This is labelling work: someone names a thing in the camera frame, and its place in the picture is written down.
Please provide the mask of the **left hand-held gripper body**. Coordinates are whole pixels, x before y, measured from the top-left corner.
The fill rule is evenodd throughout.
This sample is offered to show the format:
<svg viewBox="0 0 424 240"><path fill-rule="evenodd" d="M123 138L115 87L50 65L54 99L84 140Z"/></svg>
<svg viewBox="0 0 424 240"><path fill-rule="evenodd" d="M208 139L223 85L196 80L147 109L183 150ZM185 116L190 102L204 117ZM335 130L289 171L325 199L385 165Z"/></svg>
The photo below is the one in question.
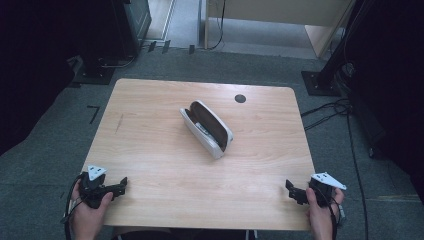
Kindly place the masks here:
<svg viewBox="0 0 424 240"><path fill-rule="evenodd" d="M107 170L103 167L89 165L87 171L82 173L82 179L79 185L81 199L93 209L98 209L103 197L114 192L113 186L105 186L104 181Z"/></svg>

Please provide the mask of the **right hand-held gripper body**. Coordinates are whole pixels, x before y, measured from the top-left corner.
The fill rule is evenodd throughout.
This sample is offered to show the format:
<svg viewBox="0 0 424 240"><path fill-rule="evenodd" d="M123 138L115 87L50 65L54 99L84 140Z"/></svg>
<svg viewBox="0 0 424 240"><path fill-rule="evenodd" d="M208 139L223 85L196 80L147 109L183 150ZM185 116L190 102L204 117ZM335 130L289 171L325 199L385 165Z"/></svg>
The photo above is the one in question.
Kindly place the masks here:
<svg viewBox="0 0 424 240"><path fill-rule="evenodd" d="M347 189L345 184L342 184L327 172L312 174L309 187L314 190L320 207L326 207L330 204L334 188Z"/></svg>

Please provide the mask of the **white case with brown lining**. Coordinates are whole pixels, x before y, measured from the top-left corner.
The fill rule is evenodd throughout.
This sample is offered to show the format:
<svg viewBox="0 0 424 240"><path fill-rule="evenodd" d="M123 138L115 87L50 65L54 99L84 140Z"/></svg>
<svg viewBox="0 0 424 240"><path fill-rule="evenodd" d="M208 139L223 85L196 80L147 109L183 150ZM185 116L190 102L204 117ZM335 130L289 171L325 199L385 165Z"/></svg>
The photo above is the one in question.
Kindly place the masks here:
<svg viewBox="0 0 424 240"><path fill-rule="evenodd" d="M221 158L233 141L233 133L230 128L200 100L193 101L188 109L181 108L180 114L188 129L212 157L214 159ZM213 138L205 136L195 126L197 122L203 125Z"/></svg>

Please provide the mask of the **person's left hand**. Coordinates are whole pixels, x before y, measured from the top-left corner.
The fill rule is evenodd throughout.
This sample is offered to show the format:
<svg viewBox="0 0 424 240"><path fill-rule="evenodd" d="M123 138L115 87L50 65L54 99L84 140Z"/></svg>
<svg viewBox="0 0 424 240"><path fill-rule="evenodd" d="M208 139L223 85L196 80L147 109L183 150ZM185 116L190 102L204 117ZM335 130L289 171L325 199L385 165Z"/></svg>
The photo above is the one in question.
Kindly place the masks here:
<svg viewBox="0 0 424 240"><path fill-rule="evenodd" d="M95 240L101 231L113 194L107 193L97 209L90 208L80 199L79 184L73 188L71 199L75 202L71 215L71 230L75 240Z"/></svg>

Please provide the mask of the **person's right hand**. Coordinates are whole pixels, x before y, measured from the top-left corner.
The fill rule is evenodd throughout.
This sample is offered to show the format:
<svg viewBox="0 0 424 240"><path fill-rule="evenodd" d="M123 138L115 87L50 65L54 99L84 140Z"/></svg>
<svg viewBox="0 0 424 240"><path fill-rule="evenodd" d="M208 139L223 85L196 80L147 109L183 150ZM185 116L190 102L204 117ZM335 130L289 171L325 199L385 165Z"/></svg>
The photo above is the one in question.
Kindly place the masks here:
<svg viewBox="0 0 424 240"><path fill-rule="evenodd" d="M335 195L331 203L331 209L321 208L316 199L312 188L306 190L306 196L309 202L309 210L306 213L308 217L311 233L314 240L335 240L337 230L337 221L340 218L340 204L344 200L344 193L334 189Z"/></svg>

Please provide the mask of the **person's dark clothing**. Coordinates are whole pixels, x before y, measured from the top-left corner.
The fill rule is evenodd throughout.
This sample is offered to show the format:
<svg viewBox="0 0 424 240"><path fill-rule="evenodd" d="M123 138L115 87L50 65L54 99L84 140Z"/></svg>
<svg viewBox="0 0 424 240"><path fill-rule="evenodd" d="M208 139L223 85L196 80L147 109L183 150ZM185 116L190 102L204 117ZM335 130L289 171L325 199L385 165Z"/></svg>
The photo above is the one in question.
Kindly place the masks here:
<svg viewBox="0 0 424 240"><path fill-rule="evenodd" d="M187 234L165 231L133 231L117 234L111 240L257 240L253 230L203 229Z"/></svg>

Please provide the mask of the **black stand with square base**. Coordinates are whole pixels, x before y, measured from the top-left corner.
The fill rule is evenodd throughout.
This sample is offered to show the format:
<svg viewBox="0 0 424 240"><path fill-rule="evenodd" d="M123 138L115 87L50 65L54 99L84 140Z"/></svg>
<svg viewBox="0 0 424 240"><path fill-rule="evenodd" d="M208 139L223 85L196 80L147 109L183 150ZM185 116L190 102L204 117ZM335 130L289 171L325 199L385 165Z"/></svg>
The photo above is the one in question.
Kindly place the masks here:
<svg viewBox="0 0 424 240"><path fill-rule="evenodd" d="M348 63L346 46L352 26L360 14L365 0L351 0L345 14L338 25L331 30L334 35L343 29L339 44L331 53L329 60L320 72L302 71L302 78L309 95L339 96L340 90L336 84L336 73Z"/></svg>

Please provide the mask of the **black stand with flat base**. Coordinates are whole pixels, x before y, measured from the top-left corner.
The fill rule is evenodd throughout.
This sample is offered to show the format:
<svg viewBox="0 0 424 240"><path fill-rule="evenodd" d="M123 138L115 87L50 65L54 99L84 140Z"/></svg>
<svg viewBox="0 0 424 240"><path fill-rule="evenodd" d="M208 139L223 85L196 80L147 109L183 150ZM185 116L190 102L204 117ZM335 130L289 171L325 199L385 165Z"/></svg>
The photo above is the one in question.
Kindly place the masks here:
<svg viewBox="0 0 424 240"><path fill-rule="evenodd" d="M136 55L127 0L69 0L65 13L83 60L82 83L108 85L119 60Z"/></svg>

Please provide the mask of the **black cabinet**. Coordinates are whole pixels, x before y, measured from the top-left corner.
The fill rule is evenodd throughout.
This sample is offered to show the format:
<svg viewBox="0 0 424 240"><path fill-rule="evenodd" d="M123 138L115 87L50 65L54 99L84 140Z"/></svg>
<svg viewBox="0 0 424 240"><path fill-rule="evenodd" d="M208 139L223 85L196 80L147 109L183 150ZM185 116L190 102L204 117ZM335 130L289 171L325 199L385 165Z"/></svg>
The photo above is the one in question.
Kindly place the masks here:
<svg viewBox="0 0 424 240"><path fill-rule="evenodd" d="M117 23L119 56L138 55L152 18L148 0L112 0Z"/></svg>

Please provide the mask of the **beige wooden furniture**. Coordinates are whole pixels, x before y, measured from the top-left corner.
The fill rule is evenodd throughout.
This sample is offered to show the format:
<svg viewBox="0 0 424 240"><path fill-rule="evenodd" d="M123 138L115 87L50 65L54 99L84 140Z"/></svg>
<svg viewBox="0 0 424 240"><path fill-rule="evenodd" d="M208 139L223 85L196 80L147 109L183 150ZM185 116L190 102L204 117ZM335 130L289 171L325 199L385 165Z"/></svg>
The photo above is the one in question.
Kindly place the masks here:
<svg viewBox="0 0 424 240"><path fill-rule="evenodd" d="M235 19L304 25L322 58L356 0L205 0L204 48L209 47L209 19Z"/></svg>

